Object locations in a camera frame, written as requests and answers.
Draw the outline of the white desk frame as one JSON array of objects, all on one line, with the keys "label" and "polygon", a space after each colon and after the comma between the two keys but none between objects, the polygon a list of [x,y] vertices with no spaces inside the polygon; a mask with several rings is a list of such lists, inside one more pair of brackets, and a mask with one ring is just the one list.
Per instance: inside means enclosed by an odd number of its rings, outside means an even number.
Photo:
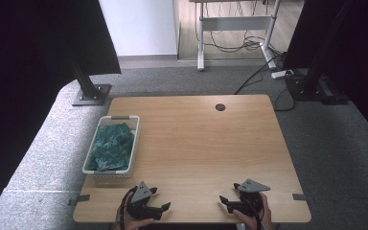
[{"label": "white desk frame", "polygon": [[235,2],[236,0],[189,0],[199,6],[198,17],[198,46],[197,46],[197,70],[203,71],[204,65],[204,42],[205,32],[214,31],[265,31],[264,41],[260,43],[260,48],[264,55],[264,59],[268,64],[268,68],[274,70],[276,64],[274,61],[274,53],[269,50],[269,43],[274,31],[281,0],[275,0],[274,8],[269,15],[252,15],[252,16],[224,16],[209,17],[205,16],[206,6],[208,3],[217,2]]}]

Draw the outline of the teal floral shirt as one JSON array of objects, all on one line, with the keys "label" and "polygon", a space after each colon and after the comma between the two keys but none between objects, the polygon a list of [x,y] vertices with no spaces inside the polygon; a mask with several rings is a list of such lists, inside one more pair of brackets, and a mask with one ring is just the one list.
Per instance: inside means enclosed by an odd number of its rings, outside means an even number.
[{"label": "teal floral shirt", "polygon": [[134,135],[126,123],[100,126],[94,138],[87,169],[124,171],[128,168]]}]

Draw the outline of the black curtain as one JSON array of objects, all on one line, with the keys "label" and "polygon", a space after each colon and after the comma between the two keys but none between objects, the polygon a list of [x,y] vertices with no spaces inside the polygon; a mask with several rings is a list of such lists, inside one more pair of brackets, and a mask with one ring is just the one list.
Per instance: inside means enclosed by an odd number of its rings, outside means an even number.
[{"label": "black curtain", "polygon": [[119,70],[100,0],[0,0],[0,195],[76,72]]},{"label": "black curtain", "polygon": [[327,58],[323,76],[368,122],[368,0],[353,0]]}]

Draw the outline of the person's left hand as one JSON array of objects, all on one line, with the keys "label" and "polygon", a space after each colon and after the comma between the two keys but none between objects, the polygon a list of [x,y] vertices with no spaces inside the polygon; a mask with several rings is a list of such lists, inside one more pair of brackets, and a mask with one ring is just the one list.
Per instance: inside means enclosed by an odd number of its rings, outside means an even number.
[{"label": "person's left hand", "polygon": [[124,217],[123,223],[125,225],[125,230],[138,230],[140,227],[144,227],[154,223],[154,218],[147,218],[137,220],[131,217],[127,210],[121,211],[121,207],[117,210],[117,216],[115,219],[115,223],[113,224],[112,230],[122,230],[122,221],[121,217]]}]

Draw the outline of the white plastic basket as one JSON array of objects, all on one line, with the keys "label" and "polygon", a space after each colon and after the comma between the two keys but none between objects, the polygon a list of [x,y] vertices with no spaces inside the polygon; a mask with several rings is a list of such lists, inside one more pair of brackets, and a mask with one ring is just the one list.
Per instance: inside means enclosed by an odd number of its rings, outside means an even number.
[{"label": "white plastic basket", "polygon": [[[131,151],[131,157],[129,160],[128,168],[124,171],[105,171],[105,172],[99,172],[99,171],[90,171],[87,169],[88,161],[90,157],[90,152],[93,149],[93,143],[95,135],[97,134],[97,129],[100,126],[109,126],[109,125],[116,125],[126,123],[128,127],[130,128],[131,132],[134,135],[134,141],[133,141],[133,148]],[[95,134],[93,136],[93,139],[91,141],[88,153],[85,157],[85,161],[82,166],[82,171],[85,174],[92,174],[96,177],[114,177],[114,178],[130,178],[133,175],[133,168],[134,168],[134,162],[136,157],[136,150],[139,142],[139,136],[140,136],[140,118],[136,115],[127,115],[127,116],[103,116],[96,127]]]}]

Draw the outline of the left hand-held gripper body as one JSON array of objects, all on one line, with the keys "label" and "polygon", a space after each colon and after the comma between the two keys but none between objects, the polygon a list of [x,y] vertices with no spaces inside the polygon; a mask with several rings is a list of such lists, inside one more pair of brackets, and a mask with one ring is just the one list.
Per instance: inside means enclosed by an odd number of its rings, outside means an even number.
[{"label": "left hand-held gripper body", "polygon": [[145,182],[140,182],[132,197],[127,202],[127,212],[135,219],[162,218],[161,207],[150,207],[148,203],[153,194]]}]

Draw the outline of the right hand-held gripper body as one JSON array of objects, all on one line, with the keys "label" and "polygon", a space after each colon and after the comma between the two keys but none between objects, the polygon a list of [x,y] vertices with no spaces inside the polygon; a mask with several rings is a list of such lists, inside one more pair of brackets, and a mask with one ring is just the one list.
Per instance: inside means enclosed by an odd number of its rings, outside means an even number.
[{"label": "right hand-held gripper body", "polygon": [[229,214],[236,209],[245,215],[257,215],[263,208],[263,201],[260,196],[261,192],[269,191],[270,188],[251,179],[246,179],[237,191],[239,193],[239,201],[229,201],[227,211]]}]

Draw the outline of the person's right hand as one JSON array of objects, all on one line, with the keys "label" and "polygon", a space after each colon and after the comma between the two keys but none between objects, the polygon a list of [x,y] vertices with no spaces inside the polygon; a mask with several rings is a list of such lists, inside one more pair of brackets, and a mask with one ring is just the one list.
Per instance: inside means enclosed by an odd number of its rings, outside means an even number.
[{"label": "person's right hand", "polygon": [[264,208],[255,217],[250,217],[242,212],[234,209],[233,214],[243,222],[249,230],[273,230],[271,210],[268,207],[267,197],[265,194],[260,193],[263,201]]}]

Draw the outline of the white power strip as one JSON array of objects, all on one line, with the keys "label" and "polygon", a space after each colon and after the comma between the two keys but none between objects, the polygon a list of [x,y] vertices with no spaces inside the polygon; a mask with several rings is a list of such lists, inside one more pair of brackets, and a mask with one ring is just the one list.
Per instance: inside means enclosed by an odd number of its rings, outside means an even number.
[{"label": "white power strip", "polygon": [[278,72],[271,73],[271,77],[277,80],[277,79],[285,78],[287,76],[292,76],[293,74],[294,72],[292,70],[284,70],[284,71],[278,71]]}]

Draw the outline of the black metal stand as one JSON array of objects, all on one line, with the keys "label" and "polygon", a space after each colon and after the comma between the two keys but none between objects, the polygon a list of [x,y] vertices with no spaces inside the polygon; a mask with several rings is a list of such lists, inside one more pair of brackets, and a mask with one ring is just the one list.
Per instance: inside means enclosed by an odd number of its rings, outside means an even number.
[{"label": "black metal stand", "polygon": [[334,92],[321,77],[330,50],[353,0],[306,0],[289,44],[283,70],[295,101],[332,104]]},{"label": "black metal stand", "polygon": [[94,84],[92,80],[80,69],[72,55],[68,56],[71,70],[80,85],[80,90],[72,106],[103,105],[111,88],[110,84]]}]

